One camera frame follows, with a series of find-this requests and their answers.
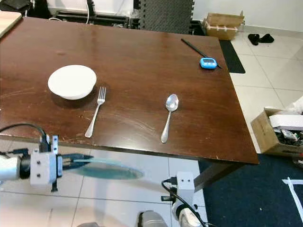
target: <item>dark blue carpet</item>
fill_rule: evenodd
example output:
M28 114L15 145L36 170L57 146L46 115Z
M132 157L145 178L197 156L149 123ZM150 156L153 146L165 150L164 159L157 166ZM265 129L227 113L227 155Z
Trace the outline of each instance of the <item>dark blue carpet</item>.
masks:
M244 166L204 189L208 221L218 227L301 227L297 207L281 179L303 179L303 169L286 157L258 155L260 164ZM208 166L199 162L200 171ZM303 204L303 185L294 185Z

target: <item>wooden table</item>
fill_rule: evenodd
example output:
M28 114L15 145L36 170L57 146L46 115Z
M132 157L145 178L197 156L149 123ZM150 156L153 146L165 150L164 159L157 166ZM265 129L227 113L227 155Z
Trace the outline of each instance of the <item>wooden table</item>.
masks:
M223 69L204 70L184 38ZM77 101L48 89L56 69L80 64L97 74L93 92ZM100 86L107 87L93 136L84 137ZM167 97L175 93L169 139L160 142ZM258 159L216 38L25 18L0 41L0 127L33 122L60 144L148 155L206 158L214 164L196 190ZM27 127L4 136L34 139Z

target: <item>spoon handle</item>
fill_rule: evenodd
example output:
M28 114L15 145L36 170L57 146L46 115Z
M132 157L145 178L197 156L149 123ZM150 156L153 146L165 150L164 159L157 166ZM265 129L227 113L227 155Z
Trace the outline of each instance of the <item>spoon handle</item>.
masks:
M168 136L169 136L169 121L170 121L170 114L171 114L171 111L169 112L169 116L168 116L168 118L167 118L167 121L166 121L164 130L163 130L163 133L162 133L162 135L161 135L161 142L162 142L162 143L166 143L167 138L168 138Z

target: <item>silver spoon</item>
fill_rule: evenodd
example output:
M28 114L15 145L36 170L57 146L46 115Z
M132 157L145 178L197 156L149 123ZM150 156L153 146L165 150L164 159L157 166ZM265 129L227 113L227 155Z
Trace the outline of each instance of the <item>silver spoon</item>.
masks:
M169 136L169 120L170 120L170 115L171 112L175 111L178 108L179 100L177 95L172 94L170 95L167 100L166 100L166 109L169 111L169 116L167 118L163 133L161 135L161 142L166 143L167 138Z

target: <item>slipper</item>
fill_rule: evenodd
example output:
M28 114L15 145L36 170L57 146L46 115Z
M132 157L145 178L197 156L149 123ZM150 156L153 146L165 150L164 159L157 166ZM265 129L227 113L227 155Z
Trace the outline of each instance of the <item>slipper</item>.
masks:
M248 39L250 40L250 42L253 44L253 45L258 45L259 43L259 34L249 34L248 35Z
M274 40L275 39L270 34L266 34L265 36L259 39L259 43L270 44Z

